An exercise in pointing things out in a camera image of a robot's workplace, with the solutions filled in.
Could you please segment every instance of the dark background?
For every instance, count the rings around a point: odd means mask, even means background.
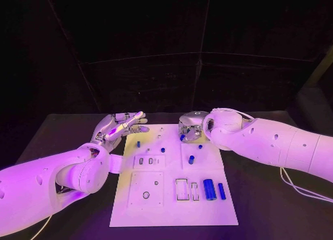
[[[0,168],[50,113],[288,109],[327,134],[298,91],[333,45],[333,1],[7,0],[0,12]],[[319,91],[333,110],[333,65]]]

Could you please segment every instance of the table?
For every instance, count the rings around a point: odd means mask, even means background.
[[[285,111],[250,112],[256,118],[295,126]],[[182,113],[147,113],[149,124],[176,124]],[[91,137],[104,114],[47,115],[16,163],[75,149]],[[111,153],[123,154],[124,140]],[[221,151],[237,226],[108,227],[118,175],[108,174],[99,191],[57,212],[36,239],[333,239],[333,203],[299,195],[279,177],[279,168]],[[333,197],[333,183],[288,170],[293,183]],[[29,239],[43,221],[0,239]]]

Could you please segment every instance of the small blue object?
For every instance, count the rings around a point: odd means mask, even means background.
[[[188,163],[189,163],[189,164],[193,163],[193,156],[192,156],[192,155],[189,156],[189,161],[188,161]]]
[[[211,179],[205,179],[204,180],[204,193],[205,193],[205,199],[208,201],[212,201],[212,200],[217,199],[215,191],[214,191],[214,185],[212,185],[212,180]]]
[[[225,199],[225,193],[224,193],[224,188],[222,188],[222,184],[218,183],[218,192],[220,192],[220,197],[221,197],[221,200]]]

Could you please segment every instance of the white board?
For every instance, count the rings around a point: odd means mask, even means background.
[[[237,225],[218,149],[204,137],[195,143],[180,143],[176,124],[146,126],[149,132],[130,134],[125,139],[125,162],[118,176],[110,227]],[[195,157],[192,164],[188,164],[188,155]],[[182,199],[188,194],[189,200],[176,200],[175,179],[186,180],[179,181],[178,191],[182,192],[178,194]],[[214,183],[217,199],[212,201],[205,200],[204,179]],[[191,183],[196,183],[196,191],[191,189]],[[222,183],[225,200],[220,198],[218,183]]]

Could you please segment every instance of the robotic arm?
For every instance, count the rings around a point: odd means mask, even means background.
[[[0,236],[44,219],[101,188],[121,136],[147,132],[144,113],[107,115],[78,149],[0,171]],[[62,186],[56,191],[55,184]]]
[[[205,137],[218,149],[282,168],[303,171],[333,182],[333,137],[227,108],[193,111],[179,117],[180,141]]]

